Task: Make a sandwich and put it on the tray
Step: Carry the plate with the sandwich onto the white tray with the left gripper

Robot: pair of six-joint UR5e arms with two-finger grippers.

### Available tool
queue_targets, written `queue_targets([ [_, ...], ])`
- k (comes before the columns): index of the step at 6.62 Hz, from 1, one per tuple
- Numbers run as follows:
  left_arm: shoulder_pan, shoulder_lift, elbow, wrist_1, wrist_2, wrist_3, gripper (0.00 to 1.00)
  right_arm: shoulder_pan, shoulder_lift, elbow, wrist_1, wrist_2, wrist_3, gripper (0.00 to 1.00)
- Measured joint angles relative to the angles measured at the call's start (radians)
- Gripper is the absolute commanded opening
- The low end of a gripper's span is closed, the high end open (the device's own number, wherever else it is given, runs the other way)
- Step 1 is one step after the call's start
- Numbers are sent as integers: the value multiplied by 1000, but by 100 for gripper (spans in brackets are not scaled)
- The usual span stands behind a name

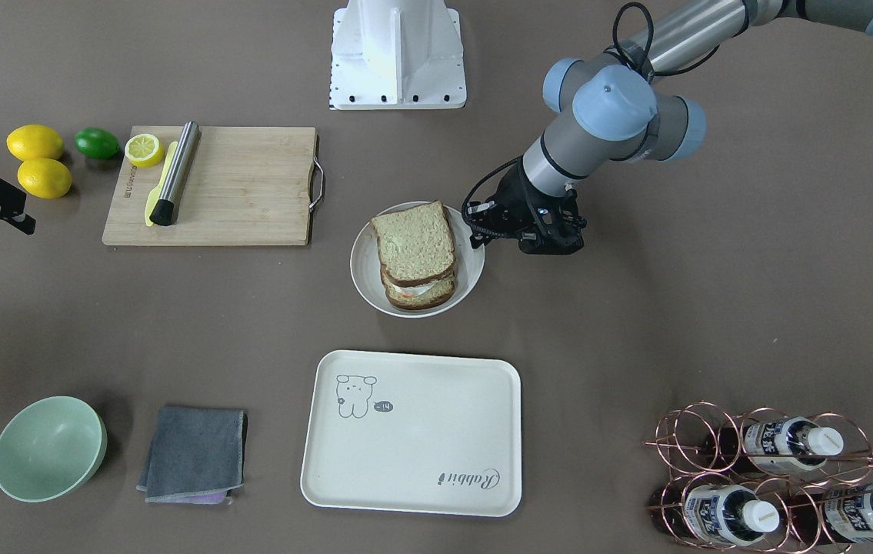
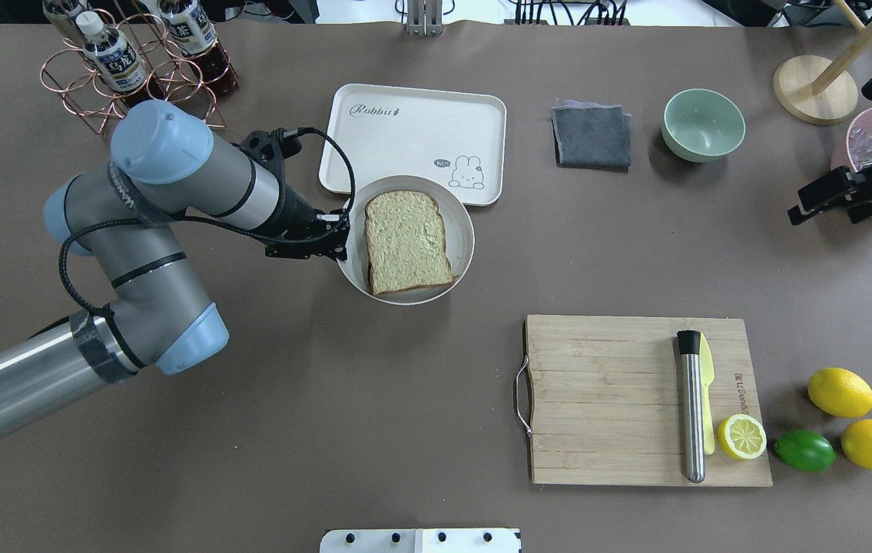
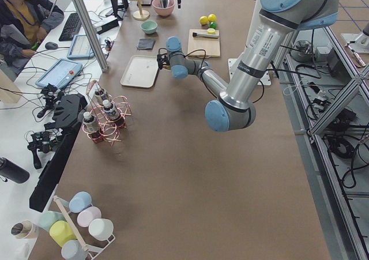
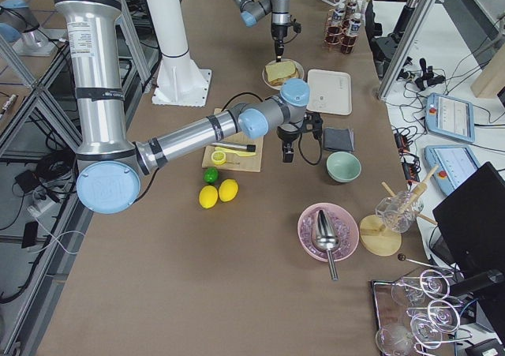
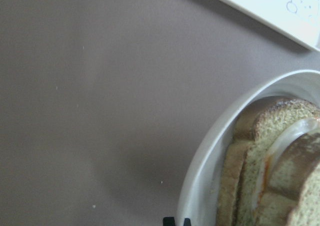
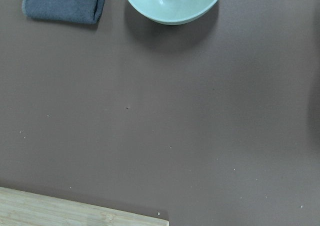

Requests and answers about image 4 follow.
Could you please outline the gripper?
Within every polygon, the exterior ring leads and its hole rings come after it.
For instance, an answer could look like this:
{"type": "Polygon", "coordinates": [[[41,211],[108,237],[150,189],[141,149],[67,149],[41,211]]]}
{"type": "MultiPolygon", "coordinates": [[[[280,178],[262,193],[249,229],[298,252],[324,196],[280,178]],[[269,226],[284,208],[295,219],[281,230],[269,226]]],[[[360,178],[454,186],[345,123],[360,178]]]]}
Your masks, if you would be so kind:
{"type": "Polygon", "coordinates": [[[301,32],[301,24],[292,17],[289,13],[272,13],[271,14],[271,36],[275,41],[275,57],[277,62],[282,61],[284,52],[284,38],[288,34],[288,29],[292,27],[294,32],[301,32]]]}
{"type": "Polygon", "coordinates": [[[322,142],[322,118],[319,113],[305,113],[299,123],[287,123],[277,128],[277,136],[282,142],[282,161],[292,163],[294,159],[293,143],[304,133],[311,133],[322,142]]]}

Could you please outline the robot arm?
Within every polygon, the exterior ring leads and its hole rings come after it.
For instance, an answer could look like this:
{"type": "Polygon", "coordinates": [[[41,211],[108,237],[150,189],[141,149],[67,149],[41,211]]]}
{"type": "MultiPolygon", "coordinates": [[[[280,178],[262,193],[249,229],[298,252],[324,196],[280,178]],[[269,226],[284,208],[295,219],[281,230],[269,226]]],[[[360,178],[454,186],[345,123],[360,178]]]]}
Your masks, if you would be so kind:
{"type": "MultiPolygon", "coordinates": [[[[76,152],[77,195],[88,209],[114,214],[144,195],[140,179],[168,162],[236,133],[256,139],[275,130],[285,161],[308,115],[309,86],[290,78],[278,94],[258,104],[241,103],[173,133],[132,142],[125,130],[124,94],[115,25],[121,0],[54,0],[65,18],[73,64],[82,142],[76,152]]],[[[211,71],[191,59],[179,0],[147,0],[162,61],[157,104],[202,107],[211,71]]]]}
{"type": "Polygon", "coordinates": [[[290,13],[290,0],[234,0],[241,12],[241,18],[247,27],[252,27],[260,19],[271,15],[271,37],[274,40],[276,62],[282,61],[285,38],[288,29],[296,34],[301,32],[301,24],[290,13]]]}

